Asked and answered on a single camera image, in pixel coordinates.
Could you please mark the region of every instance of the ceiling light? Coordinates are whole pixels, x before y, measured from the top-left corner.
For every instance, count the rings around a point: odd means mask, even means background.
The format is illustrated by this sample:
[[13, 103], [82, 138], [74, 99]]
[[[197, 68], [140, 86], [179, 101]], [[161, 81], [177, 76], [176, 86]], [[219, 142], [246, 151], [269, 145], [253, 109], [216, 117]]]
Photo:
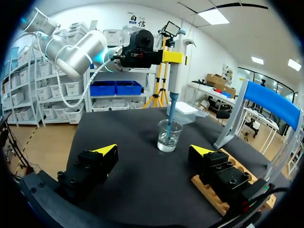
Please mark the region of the ceiling light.
[[295, 69], [296, 71], [299, 71], [301, 69], [301, 67], [302, 67], [300, 64], [298, 64], [297, 62], [293, 61], [292, 59], [289, 59], [288, 65], [291, 68]]
[[264, 65], [264, 60], [260, 59], [260, 58], [256, 58], [256, 57], [251, 57], [252, 61], [254, 61], [255, 63], [259, 63]]
[[229, 21], [217, 9], [201, 12], [199, 13], [199, 16], [204, 18], [211, 25], [229, 24]]

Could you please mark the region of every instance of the wooden block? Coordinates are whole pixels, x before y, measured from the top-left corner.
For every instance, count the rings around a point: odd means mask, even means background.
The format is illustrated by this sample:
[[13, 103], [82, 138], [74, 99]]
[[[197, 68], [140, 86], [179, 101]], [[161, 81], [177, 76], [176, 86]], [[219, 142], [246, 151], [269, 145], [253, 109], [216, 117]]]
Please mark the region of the wooden block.
[[[229, 156], [229, 160], [235, 164], [235, 167], [241, 171], [248, 172], [251, 176], [249, 179], [249, 183], [253, 184], [257, 181], [255, 175], [253, 175], [248, 169], [246, 169], [241, 163], [239, 163], [233, 156], [231, 156], [227, 151], [221, 149]], [[195, 186], [199, 189], [199, 191], [207, 198], [207, 200], [215, 207], [215, 209], [224, 216], [229, 209], [229, 205], [227, 203], [223, 203], [219, 197], [215, 194], [214, 190], [209, 185], [203, 185], [200, 180], [199, 175], [194, 176], [191, 181], [195, 184]], [[264, 204], [263, 208], [272, 209], [275, 205], [276, 197], [272, 194], [270, 199]]]

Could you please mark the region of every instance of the yellow marker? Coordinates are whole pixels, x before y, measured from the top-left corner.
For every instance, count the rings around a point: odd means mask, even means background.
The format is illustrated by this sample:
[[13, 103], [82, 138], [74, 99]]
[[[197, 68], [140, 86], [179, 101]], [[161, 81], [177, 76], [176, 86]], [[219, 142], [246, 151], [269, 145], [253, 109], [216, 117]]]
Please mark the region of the yellow marker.
[[110, 146], [106, 146], [106, 147], [103, 147], [103, 148], [99, 148], [97, 150], [94, 150], [92, 152], [98, 152], [98, 153], [102, 153], [103, 156], [105, 156], [113, 147], [117, 146], [117, 144], [112, 144]]
[[201, 156], [209, 152], [215, 152], [195, 145], [190, 145], [190, 146], [192, 146]]
[[162, 51], [162, 62], [163, 63], [182, 63], [183, 54], [179, 52], [172, 51]]

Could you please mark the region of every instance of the black table surface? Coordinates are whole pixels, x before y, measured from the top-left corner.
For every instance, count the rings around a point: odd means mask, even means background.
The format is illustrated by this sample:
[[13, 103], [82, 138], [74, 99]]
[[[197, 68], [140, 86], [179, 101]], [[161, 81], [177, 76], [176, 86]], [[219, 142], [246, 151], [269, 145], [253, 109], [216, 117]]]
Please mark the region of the black table surface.
[[[194, 144], [210, 150], [223, 127], [210, 117], [197, 117], [184, 126], [171, 153], [157, 149], [158, 122], [167, 119], [165, 108], [86, 113], [77, 127], [67, 168], [77, 154], [111, 144], [118, 145], [119, 161], [103, 185], [78, 206], [97, 216], [123, 223], [150, 226], [178, 224], [203, 228], [221, 215], [191, 182], [188, 148]], [[224, 149], [260, 177], [268, 160], [235, 136]], [[280, 174], [274, 184], [289, 185]]]

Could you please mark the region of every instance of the tripod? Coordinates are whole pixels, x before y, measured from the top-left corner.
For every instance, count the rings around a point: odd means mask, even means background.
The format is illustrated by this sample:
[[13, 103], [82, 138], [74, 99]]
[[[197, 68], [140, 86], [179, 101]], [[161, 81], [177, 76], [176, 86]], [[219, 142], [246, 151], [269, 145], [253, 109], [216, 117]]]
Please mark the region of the tripod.
[[[167, 37], [164, 36], [163, 37], [163, 41], [162, 41], [162, 50], [164, 50], [166, 48], [166, 40]], [[166, 89], [164, 88], [164, 84], [162, 84], [162, 88], [158, 91], [159, 88], [159, 83], [160, 83], [160, 76], [161, 76], [161, 72], [162, 72], [162, 64], [160, 64], [160, 66], [158, 67], [158, 72], [157, 72], [157, 77], [156, 77], [156, 87], [155, 87], [155, 93], [152, 95], [152, 97], [144, 104], [144, 106], [142, 108], [146, 108], [152, 101], [154, 101], [153, 103], [153, 107], [157, 107], [157, 102], [159, 103], [160, 107], [162, 107], [162, 100], [163, 100], [163, 93], [165, 92], [165, 97], [166, 97], [166, 101], [168, 103], [168, 98], [167, 98], [167, 94], [166, 94]], [[163, 81], [166, 81], [166, 73], [168, 70], [168, 63], [166, 63], [165, 66], [165, 76], [163, 78]]]

